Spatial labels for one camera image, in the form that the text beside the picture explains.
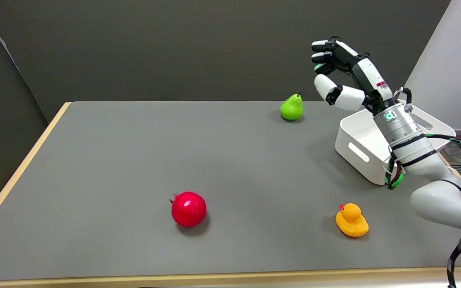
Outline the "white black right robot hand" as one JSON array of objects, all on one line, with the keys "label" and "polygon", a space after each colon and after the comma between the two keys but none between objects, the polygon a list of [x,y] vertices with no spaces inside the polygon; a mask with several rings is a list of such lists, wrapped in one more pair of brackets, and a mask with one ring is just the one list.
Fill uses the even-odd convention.
[{"label": "white black right robot hand", "polygon": [[[364,107],[376,116],[396,104],[392,90],[369,59],[369,53],[357,53],[337,36],[314,41],[311,49],[316,73],[313,83],[329,105],[349,111]],[[329,75],[335,71],[350,76],[355,86],[334,82]]]}]

